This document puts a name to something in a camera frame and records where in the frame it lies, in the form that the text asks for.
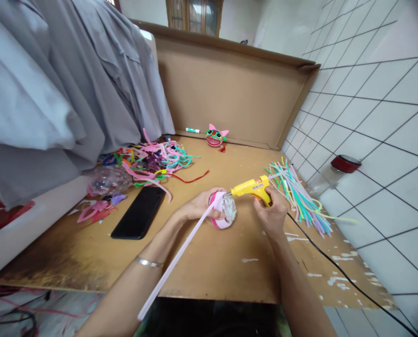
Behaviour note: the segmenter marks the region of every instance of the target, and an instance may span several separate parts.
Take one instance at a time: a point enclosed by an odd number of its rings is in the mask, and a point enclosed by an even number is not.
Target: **glass jar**
[[[360,165],[357,159],[344,154],[338,155],[329,166],[317,172],[309,181],[307,192],[313,199],[319,200],[327,189],[335,189],[341,178],[353,173]]]

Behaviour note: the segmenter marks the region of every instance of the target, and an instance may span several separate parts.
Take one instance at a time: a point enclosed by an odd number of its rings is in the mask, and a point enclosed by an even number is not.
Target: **white wall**
[[[253,45],[263,2],[261,0],[224,0],[220,38]]]
[[[120,0],[120,7],[129,19],[168,26],[166,0]]]
[[[263,1],[255,47],[301,57],[316,24],[322,1]]]
[[[337,224],[418,331],[418,0],[332,0],[317,21],[303,58],[321,71],[283,151],[309,186],[361,160],[320,201],[360,222]]]

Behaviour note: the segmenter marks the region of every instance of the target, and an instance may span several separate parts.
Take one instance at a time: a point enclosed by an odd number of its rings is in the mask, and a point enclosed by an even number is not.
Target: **wooden desk surface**
[[[195,183],[184,184],[168,178],[164,186],[172,193],[167,196],[146,237],[139,241],[114,240],[109,236],[140,190],[129,189],[122,201],[101,224],[85,229],[88,222],[77,224],[79,213],[63,216],[0,272],[0,285],[36,288],[72,289],[105,292],[125,267],[144,248],[162,227],[170,214],[182,203],[214,185],[229,189],[265,174],[264,167],[277,161],[279,151],[227,144],[226,153],[211,148],[205,140],[176,137],[188,154],[200,155],[191,167],[177,175],[192,180],[208,169],[210,173]],[[270,244],[262,233],[252,207],[252,198],[236,198],[237,218],[225,230],[208,224],[202,226],[183,257],[167,280],[160,296],[279,303],[278,275]],[[172,250],[174,255],[191,228],[185,227]],[[354,254],[355,249],[345,240],[335,224],[332,238],[321,238],[314,228],[303,227],[312,240],[330,256]],[[299,228],[287,217],[285,227],[291,248],[301,269],[322,299],[325,306],[375,308],[340,272],[308,241]],[[394,301],[387,290],[379,286],[371,270],[360,256],[339,260],[338,264],[357,285],[387,308]]]

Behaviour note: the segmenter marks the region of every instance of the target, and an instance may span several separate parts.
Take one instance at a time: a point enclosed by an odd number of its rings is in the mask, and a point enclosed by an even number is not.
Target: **black power cord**
[[[0,322],[0,325],[20,323],[20,322],[23,322],[23,321],[26,321],[26,320],[30,319],[32,327],[31,327],[30,330],[28,330],[24,334],[24,337],[34,337],[36,335],[37,324],[36,324],[35,315],[33,313],[31,313],[29,311],[26,311],[26,310],[15,309],[15,310],[11,311],[10,313],[5,314],[4,316],[8,316],[8,315],[12,315],[12,314],[24,314],[24,315],[27,315],[27,316],[23,317],[21,319],[18,319],[18,320],[3,321],[3,322]]]
[[[375,300],[373,300],[371,297],[369,297],[363,290],[361,290],[358,286],[354,284],[354,282],[349,278],[349,276],[346,275],[346,273],[343,271],[343,269],[340,268],[338,264],[334,262],[327,254],[325,254],[318,246],[311,240],[311,238],[304,232],[304,230],[301,228],[301,226],[296,222],[296,220],[292,217],[290,213],[287,213],[293,220],[293,222],[298,226],[298,228],[301,230],[301,232],[306,236],[307,239],[309,239],[309,242],[323,255],[326,259],[329,260],[334,266],[337,267],[337,269],[346,277],[346,279],[356,288],[359,292],[361,292],[367,299],[369,299],[371,302],[373,302],[375,305],[377,305],[380,309],[382,309],[387,315],[392,317],[396,322],[398,322],[400,325],[402,325],[409,333],[411,333],[413,336],[418,337],[418,334],[416,334],[412,329],[410,329],[407,325],[405,325],[402,321],[400,321],[396,316],[394,316],[392,313],[390,313],[388,310],[386,310],[384,307],[382,307],[379,303],[377,303]]]

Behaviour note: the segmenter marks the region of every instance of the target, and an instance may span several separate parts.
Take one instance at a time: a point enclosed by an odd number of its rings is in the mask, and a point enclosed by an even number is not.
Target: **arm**
[[[138,256],[150,262],[163,264],[184,223],[187,220],[199,219],[208,208],[209,197],[217,191],[224,189],[214,187],[202,192],[176,210]],[[224,218],[224,214],[216,210],[212,210],[208,216]],[[76,337],[132,337],[140,324],[137,315],[161,275],[162,268],[145,266],[135,260],[131,262]]]
[[[270,194],[273,205],[265,208],[255,199],[254,208],[273,249],[281,281],[282,305],[292,335],[336,336],[329,317],[301,271],[285,236],[287,207],[284,200],[274,188],[267,187],[266,191]]]

